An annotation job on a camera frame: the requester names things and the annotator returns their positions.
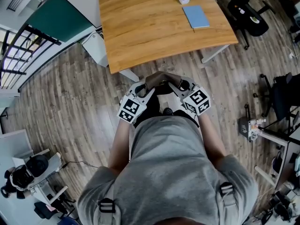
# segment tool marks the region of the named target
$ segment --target black office chair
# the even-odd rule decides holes
[[[268,95],[253,94],[255,98],[269,99],[267,111],[262,116],[268,116],[271,107],[273,107],[278,121],[286,117],[293,117],[295,123],[299,118],[299,113],[291,114],[290,109],[291,106],[300,106],[300,97],[298,96],[300,74],[292,76],[291,73],[288,73],[285,76],[275,77],[273,87],[271,87],[266,75],[261,74],[260,77],[265,79],[269,91]]]
[[[245,30],[253,37],[258,37],[264,34],[268,29],[267,23],[260,16],[263,12],[271,9],[275,11],[265,2],[265,6],[256,12],[248,3],[249,0],[231,0],[228,4],[228,9],[235,19],[229,19],[229,22],[234,30],[240,30],[246,41],[245,50],[249,48],[248,38]]]

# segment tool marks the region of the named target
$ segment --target strap buckle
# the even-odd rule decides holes
[[[221,186],[220,186],[220,194],[221,196],[225,196],[225,195],[231,195],[234,193],[234,189],[233,189],[233,185],[230,182],[224,182]]]
[[[104,198],[101,201],[98,202],[99,210],[102,213],[115,213],[116,208],[114,201],[109,198]]]
[[[232,183],[224,182],[220,186],[220,194],[222,196],[222,200],[224,202],[225,207],[231,207],[236,205],[235,198],[234,198],[234,188]]]

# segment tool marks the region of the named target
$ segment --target black pants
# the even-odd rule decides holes
[[[142,121],[145,121],[149,118],[162,116],[162,113],[159,111],[159,108],[160,105],[159,105],[158,97],[155,94],[153,94],[147,103],[147,109],[144,112],[142,112],[142,114],[136,119],[136,122],[133,126],[136,128]],[[188,118],[193,123],[195,123],[197,127],[199,127],[196,121],[190,115],[188,115],[186,112],[182,110],[177,110],[173,112],[173,116]]]

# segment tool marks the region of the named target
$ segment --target cable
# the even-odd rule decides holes
[[[258,138],[258,130],[251,130],[250,131],[250,139],[255,141]]]
[[[294,51],[291,49],[291,48],[289,48],[288,46],[287,46],[287,44],[286,44],[286,39],[285,39],[285,36],[284,35],[282,35],[282,38],[283,38],[283,40],[284,40],[284,42],[285,42],[285,46],[291,51],[291,53],[292,54],[294,54]],[[292,56],[293,58],[297,58],[298,56],[300,55],[300,53],[299,54],[297,54],[296,56]]]
[[[61,167],[61,169],[64,169],[66,166],[68,166],[69,163],[84,163],[84,164],[86,164],[86,165],[89,166],[89,167],[99,168],[99,167],[90,165],[90,164],[88,164],[87,162],[84,162],[84,161],[79,161],[79,162],[70,161],[70,162],[67,162],[66,164],[64,164],[64,165]],[[47,179],[50,178],[52,175],[58,173],[61,169],[59,169],[58,171],[55,171],[55,172],[51,173],[48,177],[46,177],[45,179],[41,180],[39,183],[37,183],[36,185],[34,185],[33,187],[31,187],[30,189],[35,188],[35,187],[36,187],[37,185],[39,185],[42,181],[47,180]]]
[[[83,44],[85,44],[90,38],[91,38],[91,36],[93,36],[93,34],[95,34],[95,33],[98,33],[98,34],[100,34],[100,33],[102,33],[102,32],[93,32],[93,33],[91,33],[90,34],[90,37],[88,38],[88,39],[86,39],[83,43],[81,43],[81,45],[83,45]]]
[[[269,190],[267,190],[263,195],[260,195],[257,199],[260,199],[261,197],[263,197],[267,192],[269,192],[272,189],[273,189],[273,187],[271,187]]]
[[[70,161],[70,162],[67,162],[66,164],[64,164],[64,165],[61,167],[61,169],[65,168],[69,163],[84,163],[84,164],[86,164],[86,165],[89,166],[89,167],[99,168],[99,167],[90,165],[90,164],[88,164],[87,162],[84,162],[84,161],[79,161],[79,162],[73,162],[73,161]]]

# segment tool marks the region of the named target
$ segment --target table leg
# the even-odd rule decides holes
[[[213,48],[212,51],[208,55],[204,56],[201,59],[201,62],[202,63],[206,63],[207,61],[209,61],[210,59],[212,59],[214,56],[216,56],[218,53],[220,53],[221,51],[223,51],[228,46],[229,46],[229,44]]]
[[[22,153],[22,154],[19,154],[18,156],[16,156],[16,158],[23,158],[23,157],[28,157],[30,156],[31,154],[33,154],[33,150],[29,150],[28,152],[25,152],[25,153]]]
[[[47,148],[46,150],[41,151],[41,152],[39,152],[39,153],[37,153],[37,154],[34,154],[34,155],[31,156],[31,157],[33,158],[33,157],[35,157],[35,156],[37,156],[37,155],[43,155],[43,154],[48,153],[48,152],[50,152],[50,149],[49,149],[49,148]]]
[[[279,144],[281,146],[285,146],[286,147],[287,144],[288,144],[287,141],[285,141],[285,140],[283,140],[283,139],[281,139],[279,137],[276,137],[274,135],[271,135],[269,133],[266,133],[264,131],[261,131],[261,130],[258,131],[258,135],[262,136],[262,137],[264,137],[264,138],[266,138],[268,140],[271,140],[271,141],[273,141],[273,142],[275,142],[275,143],[277,143],[277,144]]]
[[[139,77],[130,69],[122,70],[119,73],[121,73],[125,77],[128,77],[129,79],[131,79],[132,81],[134,81],[136,83],[140,81]]]
[[[257,172],[262,175],[273,187],[275,187],[275,182],[273,181],[272,177],[268,175],[265,171],[263,171],[260,167],[255,166],[254,167]]]
[[[53,198],[50,199],[49,203],[53,203],[56,199],[59,198],[60,195],[63,194],[64,191],[68,189],[68,186],[64,186]]]

